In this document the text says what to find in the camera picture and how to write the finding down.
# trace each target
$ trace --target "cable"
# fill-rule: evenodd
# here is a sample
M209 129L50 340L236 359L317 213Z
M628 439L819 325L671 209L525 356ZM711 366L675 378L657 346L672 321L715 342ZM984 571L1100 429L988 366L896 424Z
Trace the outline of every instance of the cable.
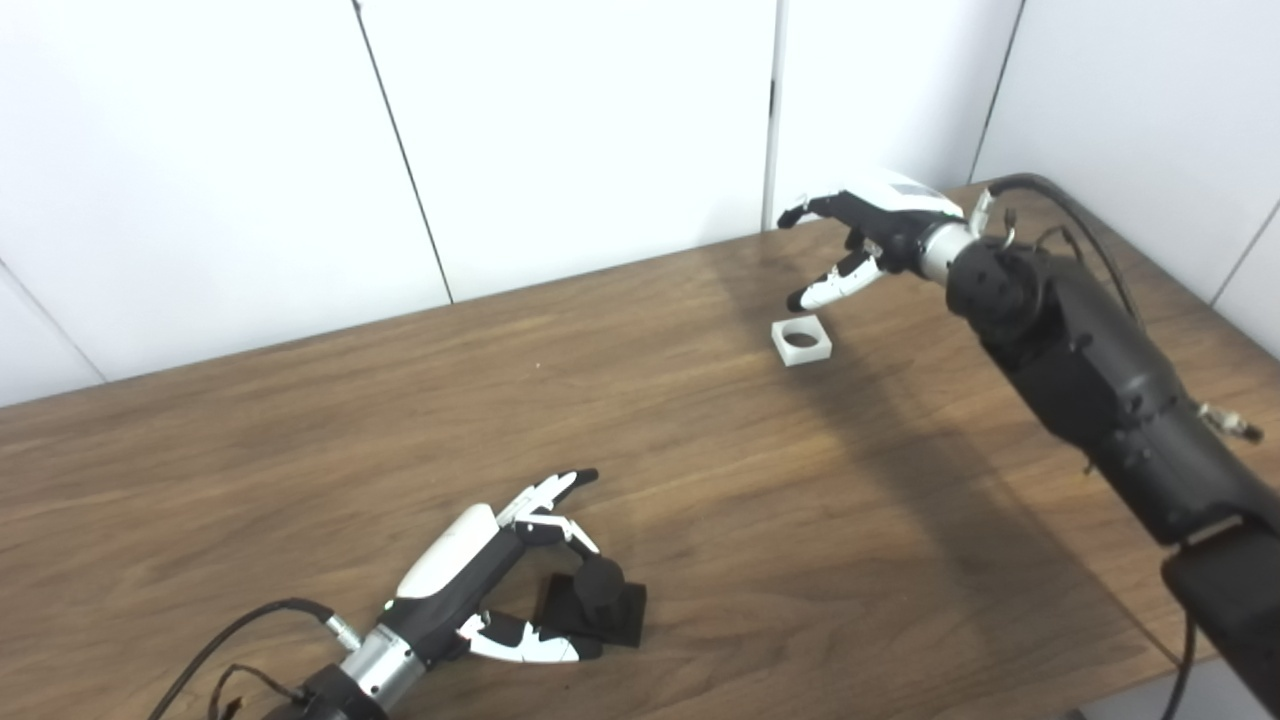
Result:
M1183 641L1183 661L1178 665L1178 676L1174 679L1174 689L1169 693L1169 705L1160 720L1174 720L1178 715L1178 706L1183 702L1183 693L1187 692L1187 679L1190 678L1192 666L1196 665L1196 621L1187 614L1187 639Z
M1032 247L1039 250L1046 242L1048 242L1048 238L1052 237L1053 233L1062 233L1062 241L1071 247L1071 254L1075 255L1075 261L1083 265L1084 252L1080 251L1080 243L1075 241L1075 236L1071 234L1070 228L1066 225L1053 225L1042 232L1041 236L1036 238L1036 242L1032 243Z
M223 670L223 676L218 678L218 684L214 685L214 694L209 696L209 720L230 720L232 716L234 716L236 712L239 711L241 698L236 698L227 705L225 712L223 714L218 712L218 708L221 706L223 687L227 684L227 680L229 680L230 676L234 675L236 673L248 673L250 675L253 675L259 680L262 680L264 685L271 688L273 692L288 698L289 702L296 703L306 700L306 694L302 691L289 689L284 687L283 684L278 683L270 675L259 670L257 667L250 667L248 665L232 662L230 665L227 666L227 670Z
M329 619L333 618L334 615L333 610L325 607L324 605L320 605L319 602L302 600L297 597L278 600L275 602L268 602L266 605L257 607L256 610L250 610L244 615L241 615L234 623L227 625L227 628L224 628L223 632L214 635L214 639L209 641L209 643L198 653L196 653L196 657L193 657L191 662L187 664L187 667L178 675L178 678L173 682L173 684L169 685L169 691L164 693L164 697L161 697L160 702L156 703L155 710L151 711L151 715L147 716L147 720L160 720L160 716L163 716L165 711L169 710L169 706L173 705L174 698L178 697L178 693L182 692L182 688L184 688L187 683L191 682L191 678L192 675L196 674L196 670L198 670L200 666L204 665L206 660L209 660L209 656L212 655L219 646L227 642L227 638L234 635L241 628L248 625L253 620L257 620L264 615L270 615L276 610L293 610L297 612L306 612L307 615L311 615L312 618L319 620L320 624L328 623Z
M1100 242L1093 234L1093 231L1089 229L1084 218L1082 218L1075 210L1075 202L1066 195L1066 192L1052 182L1033 174L1009 176L1007 178L1001 178L987 186L987 192L989 192L992 197L998 197L1007 190L1028 190L1034 192L1057 205L1060 210L1066 213L1066 217L1070 218L1071 222L1079 225L1080 232L1084 233L1084 240L1089 242L1093 251L1106 266L1107 274L1111 275L1111 283L1116 288L1116 295L1120 296L1120 304L1124 305L1129 316L1138 323L1138 327L1146 329L1142 322L1142 315L1138 313L1138 304L1134 302L1133 293L1129 292L1129 286L1124 282L1124 277L1120 274L1120 268L1116 264L1115 258L1111 256L1111 251L1107 250L1106 246L1103 246L1102 242Z

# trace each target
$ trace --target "hole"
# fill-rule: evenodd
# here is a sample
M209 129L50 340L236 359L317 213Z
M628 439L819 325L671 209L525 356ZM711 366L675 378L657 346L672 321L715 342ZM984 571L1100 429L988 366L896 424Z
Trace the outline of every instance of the hole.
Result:
M786 341L787 345L794 347L813 347L818 345L818 338L808 333L792 332L782 336L782 340Z

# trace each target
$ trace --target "white robotic hand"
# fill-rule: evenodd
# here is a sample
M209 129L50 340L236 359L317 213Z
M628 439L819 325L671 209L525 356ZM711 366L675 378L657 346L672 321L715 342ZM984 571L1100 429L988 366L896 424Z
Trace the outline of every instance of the white robotic hand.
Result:
M787 297L787 307L794 313L849 297L887 273L919 272L922 238L938 227L964 220L964 211L942 193L883 169L864 170L842 190L800 199L778 218L778 227L795 227L810 214L849 225L845 249L851 254Z
M595 470L552 475L521 491L498 515L484 503L466 509L404 574L360 647L308 687L314 682L316 694L352 702L364 702L360 694L385 712L428 670L468 651L509 662L599 657L598 639L539 629L480 607L526 547L564 543L584 560L599 556L577 523L550 515L570 492L596 478Z

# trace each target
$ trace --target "black robotic arm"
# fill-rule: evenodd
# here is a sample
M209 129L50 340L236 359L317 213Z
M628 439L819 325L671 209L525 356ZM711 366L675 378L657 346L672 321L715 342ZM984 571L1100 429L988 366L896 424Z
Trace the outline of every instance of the black robotic arm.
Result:
M851 287L859 273L909 270L942 284L947 307L969 322L1044 428L1082 450L1152 538L1175 548L1162 568L1166 585L1280 717L1280 497L1228 450L1169 359L1083 264L1014 242L1011 229L983 236L992 200L1010 188L1055 200L1089 234L1070 199L1042 178L1015 176L988 187L965 224L936 193L891 197L915 183L887 177L859 186L888 201L842 191L778 220L791 227L813 213L854 228L850 245L864 238L860 251L851 247L856 261L794 293L788 307L851 295L869 283L829 286ZM1261 439L1256 428L1238 429Z

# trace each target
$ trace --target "robotic arm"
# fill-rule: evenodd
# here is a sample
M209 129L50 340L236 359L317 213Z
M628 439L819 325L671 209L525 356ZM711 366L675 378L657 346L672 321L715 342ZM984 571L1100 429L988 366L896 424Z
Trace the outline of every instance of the robotic arm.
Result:
M1087 232L1046 181L993 183L968 223L945 197L893 173L854 187L805 199L780 218L782 228L806 214L852 228L852 255L787 306L813 310L904 270L943 286L947 307L969 322L1044 428L1085 454L1156 542L1176 548L1162 569L1166 585L1280 717L1280 498L1207 421L1251 439L1261 433L1216 411L1206 418L1084 265L1014 242L1011 229L983 236L989 206L1010 188L1053 199Z
M595 470L552 475L525 488L500 512L472 505L422 553L353 652L311 675L305 703L271 711L269 720L387 720L392 706L428 670L467 652L509 662L576 662L600 656L598 639L575 637L486 611L484 597L526 547L564 543L584 560L600 551L582 528L552 515Z

